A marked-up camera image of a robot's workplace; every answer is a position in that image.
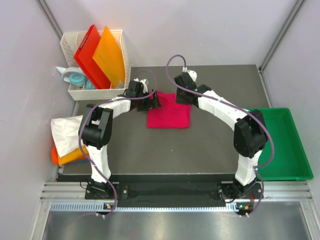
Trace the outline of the magenta t shirt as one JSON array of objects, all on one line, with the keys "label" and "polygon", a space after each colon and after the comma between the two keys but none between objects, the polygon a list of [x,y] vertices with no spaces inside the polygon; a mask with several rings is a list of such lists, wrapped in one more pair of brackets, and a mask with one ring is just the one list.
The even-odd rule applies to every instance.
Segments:
[{"label": "magenta t shirt", "polygon": [[157,91],[160,108],[148,111],[146,126],[148,129],[186,129],[190,127],[191,105],[175,102],[175,93]]}]

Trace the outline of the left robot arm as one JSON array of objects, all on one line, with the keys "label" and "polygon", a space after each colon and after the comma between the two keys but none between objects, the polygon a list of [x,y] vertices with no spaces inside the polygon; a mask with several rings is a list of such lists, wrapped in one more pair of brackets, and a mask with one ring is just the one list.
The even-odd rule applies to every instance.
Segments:
[{"label": "left robot arm", "polygon": [[78,135],[88,151],[91,177],[87,180],[86,200],[106,200],[116,196],[110,182],[108,144],[112,136],[113,119],[136,109],[138,112],[160,108],[156,90],[149,92],[146,79],[134,79],[123,94],[95,106],[85,108]]}]

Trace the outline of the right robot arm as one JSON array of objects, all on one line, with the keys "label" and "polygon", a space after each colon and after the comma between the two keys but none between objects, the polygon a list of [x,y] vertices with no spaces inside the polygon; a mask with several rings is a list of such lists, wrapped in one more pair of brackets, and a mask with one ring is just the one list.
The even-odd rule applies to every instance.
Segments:
[{"label": "right robot arm", "polygon": [[233,130],[233,146],[238,152],[238,165],[233,181],[233,192],[239,198],[245,198],[252,191],[257,181],[254,167],[267,143],[267,135],[263,128],[253,119],[256,117],[262,125],[265,120],[261,111],[234,108],[223,104],[223,97],[210,87],[196,85],[197,73],[192,70],[181,73],[174,78],[179,86],[175,102],[183,105],[194,105],[222,120]]}]

